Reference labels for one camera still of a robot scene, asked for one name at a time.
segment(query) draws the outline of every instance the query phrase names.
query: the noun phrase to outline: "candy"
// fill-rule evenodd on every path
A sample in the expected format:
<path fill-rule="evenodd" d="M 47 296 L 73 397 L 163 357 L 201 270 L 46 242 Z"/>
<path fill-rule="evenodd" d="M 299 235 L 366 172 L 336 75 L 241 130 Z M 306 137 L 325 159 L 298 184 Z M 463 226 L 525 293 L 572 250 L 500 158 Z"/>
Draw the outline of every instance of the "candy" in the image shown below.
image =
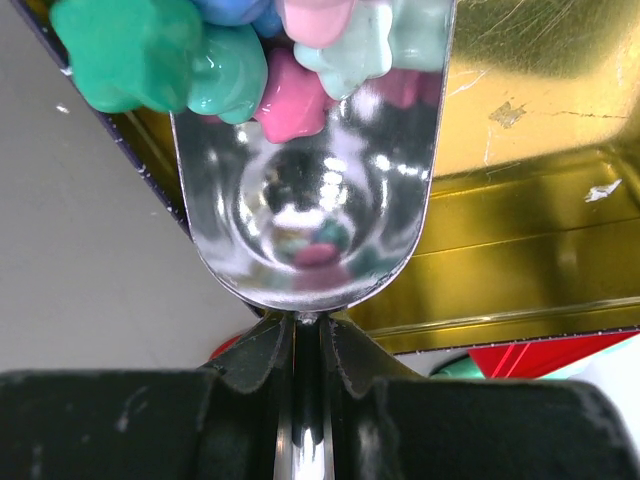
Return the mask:
<path fill-rule="evenodd" d="M 336 42 L 351 20 L 356 0 L 275 0 L 289 38 L 311 48 Z"/>
<path fill-rule="evenodd" d="M 318 73 L 331 98 L 344 99 L 368 78 L 381 77 L 391 69 L 391 23 L 390 0 L 360 0 L 337 42 L 322 49 L 296 43 L 296 60 Z"/>
<path fill-rule="evenodd" d="M 206 26 L 193 69 L 192 111 L 232 124 L 253 116 L 267 84 L 267 61 L 251 26 Z"/>
<path fill-rule="evenodd" d="M 69 52 L 89 105 L 118 113 L 141 105 L 182 110 L 201 38 L 198 11 L 184 0 L 62 0 L 51 22 Z"/>
<path fill-rule="evenodd" d="M 394 0 L 389 43 L 393 67 L 438 72 L 444 67 L 451 0 Z"/>
<path fill-rule="evenodd" d="M 317 74 L 298 65 L 290 52 L 275 49 L 269 55 L 269 80 L 255 119 L 267 140 L 283 143 L 319 133 L 328 101 Z"/>
<path fill-rule="evenodd" d="M 271 37 L 282 30 L 272 0 L 191 0 L 202 19 L 211 25 L 237 27 L 253 23 L 256 31 Z"/>
<path fill-rule="evenodd" d="M 279 34 L 282 31 L 282 20 L 276 11 L 275 4 L 270 2 L 267 9 L 251 25 L 263 38 L 271 38 Z"/>

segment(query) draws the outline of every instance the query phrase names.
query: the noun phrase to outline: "scratch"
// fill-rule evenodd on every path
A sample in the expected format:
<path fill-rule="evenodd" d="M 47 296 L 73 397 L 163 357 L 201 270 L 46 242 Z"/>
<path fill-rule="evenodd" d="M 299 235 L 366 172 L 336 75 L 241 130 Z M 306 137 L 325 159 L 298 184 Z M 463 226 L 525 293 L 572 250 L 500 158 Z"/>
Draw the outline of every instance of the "scratch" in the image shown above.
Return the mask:
<path fill-rule="evenodd" d="M 480 75 L 478 75 L 471 83 L 467 83 L 466 85 L 462 85 L 462 86 L 456 88 L 453 92 L 451 92 L 449 95 L 447 95 L 447 97 L 453 97 L 454 95 L 457 95 L 460 92 L 464 92 L 465 90 L 469 90 L 476 83 L 478 83 L 482 77 L 484 77 L 490 71 L 491 71 L 490 68 L 488 68 L 487 70 L 482 70 L 482 73 L 480 73 Z"/>
<path fill-rule="evenodd" d="M 558 115 L 575 115 L 577 117 L 583 117 L 583 118 L 604 118 L 604 119 L 614 118 L 614 119 L 618 119 L 618 120 L 628 120 L 629 119 L 628 116 L 624 116 L 624 115 L 597 115 L 595 113 L 570 112 L 570 111 L 567 111 L 567 110 L 563 110 L 561 112 L 556 112 L 556 113 L 550 113 L 550 114 L 546 114 L 546 115 L 551 115 L 552 117 L 557 117 Z"/>
<path fill-rule="evenodd" d="M 120 415 L 120 418 L 115 424 L 115 429 L 118 432 L 124 433 L 127 431 L 127 428 L 129 427 L 129 412 L 131 411 L 131 404 L 136 398 L 145 393 L 147 390 L 149 390 L 149 387 L 140 387 L 124 402 L 124 410 L 122 411 L 122 415 Z M 146 408 L 146 406 L 147 402 L 143 402 L 142 405 L 140 405 L 140 407 L 138 407 L 138 409 L 134 413 L 140 413 L 142 410 L 144 410 L 144 408 Z"/>
<path fill-rule="evenodd" d="M 475 41 L 471 44 L 471 46 L 475 45 L 478 42 L 478 40 L 481 40 L 482 38 L 486 37 L 491 32 L 493 32 L 496 28 L 502 25 L 504 22 L 509 20 L 518 11 L 518 9 L 525 3 L 525 1 L 526 0 L 520 0 L 518 4 L 515 7 L 513 7 L 513 9 L 507 15 L 502 17 L 493 27 L 491 27 L 489 30 L 484 32 L 482 35 L 479 35 L 478 38 L 476 38 Z"/>
<path fill-rule="evenodd" d="M 624 83 L 624 70 L 622 69 L 623 51 L 618 50 L 616 55 L 616 78 L 618 79 L 618 86 L 621 87 Z"/>
<path fill-rule="evenodd" d="M 487 174 L 493 175 L 494 173 L 502 172 L 503 170 L 509 170 L 510 168 L 517 167 L 519 164 L 520 162 L 513 162 L 507 165 L 506 167 L 496 168 L 495 170 L 491 170 L 490 172 L 487 172 Z"/>
<path fill-rule="evenodd" d="M 600 185 L 591 187 L 589 193 L 584 197 L 584 201 L 586 203 L 597 202 L 598 200 L 602 200 L 603 198 L 607 198 L 611 195 L 616 188 L 622 183 L 622 179 L 618 179 L 613 182 L 611 185 Z"/>
<path fill-rule="evenodd" d="M 540 31 L 540 33 L 536 36 L 536 38 L 534 38 L 531 42 L 529 42 L 529 46 L 534 45 L 543 35 L 549 33 L 556 25 L 558 25 L 558 23 L 560 23 L 560 21 L 567 16 L 569 11 L 571 10 L 571 7 L 573 7 L 574 3 L 575 3 L 575 0 L 571 0 L 569 3 L 567 3 L 562 8 L 562 10 L 560 10 L 560 12 L 555 16 L 555 18 L 551 20 L 547 24 L 547 26 Z"/>
<path fill-rule="evenodd" d="M 489 128 L 488 130 L 488 135 L 487 135 L 487 146 L 484 149 L 484 164 L 488 167 L 489 166 L 489 151 L 491 150 L 491 140 L 493 140 L 493 130 L 491 128 Z"/>
<path fill-rule="evenodd" d="M 450 75 L 449 78 L 458 78 L 463 75 L 471 75 L 472 73 L 484 73 L 484 70 L 465 70 L 464 72 L 458 72 L 453 75 Z"/>

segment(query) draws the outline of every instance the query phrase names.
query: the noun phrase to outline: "blue candy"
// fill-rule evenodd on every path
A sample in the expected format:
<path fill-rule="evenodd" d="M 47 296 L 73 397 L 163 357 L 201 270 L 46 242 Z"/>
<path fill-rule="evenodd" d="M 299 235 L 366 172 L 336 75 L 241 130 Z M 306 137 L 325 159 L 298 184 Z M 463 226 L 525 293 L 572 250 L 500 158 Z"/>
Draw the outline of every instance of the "blue candy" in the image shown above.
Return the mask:
<path fill-rule="evenodd" d="M 253 24 L 263 37 L 272 37 L 282 30 L 282 21 L 273 0 L 191 0 L 202 19 L 211 25 L 235 27 Z"/>

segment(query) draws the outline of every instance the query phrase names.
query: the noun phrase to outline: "red object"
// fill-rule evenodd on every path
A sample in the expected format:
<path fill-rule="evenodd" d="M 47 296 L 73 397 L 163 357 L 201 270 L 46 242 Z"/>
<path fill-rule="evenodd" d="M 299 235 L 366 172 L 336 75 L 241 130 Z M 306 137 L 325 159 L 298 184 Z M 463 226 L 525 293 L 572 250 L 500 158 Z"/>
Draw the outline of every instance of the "red object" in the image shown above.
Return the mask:
<path fill-rule="evenodd" d="M 487 378 L 539 378 L 640 332 L 610 333 L 469 350 Z"/>
<path fill-rule="evenodd" d="M 211 354 L 211 356 L 209 357 L 209 361 L 222 355 L 224 352 L 226 352 L 231 347 L 233 347 L 233 345 L 240 339 L 240 337 L 242 337 L 242 335 L 236 335 L 235 337 L 230 338 L 229 340 L 224 342 L 222 345 L 220 345 L 218 348 L 216 348 Z"/>

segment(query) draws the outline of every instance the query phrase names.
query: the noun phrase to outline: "shiny metal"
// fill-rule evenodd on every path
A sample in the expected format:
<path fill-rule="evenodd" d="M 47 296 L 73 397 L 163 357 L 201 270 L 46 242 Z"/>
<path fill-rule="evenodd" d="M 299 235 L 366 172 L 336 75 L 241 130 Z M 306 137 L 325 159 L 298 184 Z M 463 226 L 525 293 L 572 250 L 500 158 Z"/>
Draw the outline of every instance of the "shiny metal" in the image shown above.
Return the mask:
<path fill-rule="evenodd" d="M 638 325 L 639 55 L 640 0 L 458 0 L 428 221 L 349 316 L 391 352 Z M 112 121 L 183 217 L 169 117 Z"/>
<path fill-rule="evenodd" d="M 331 416 L 331 407 L 323 401 L 321 322 L 319 318 L 313 322 L 296 321 L 291 409 L 291 478 L 294 480 L 332 480 L 335 474 L 333 443 L 325 421 Z"/>
<path fill-rule="evenodd" d="M 352 306 L 400 272 L 422 231 L 438 108 L 385 98 L 365 84 L 322 133 L 282 145 L 255 122 L 172 117 L 191 235 L 225 287 L 260 307 L 316 312 Z"/>

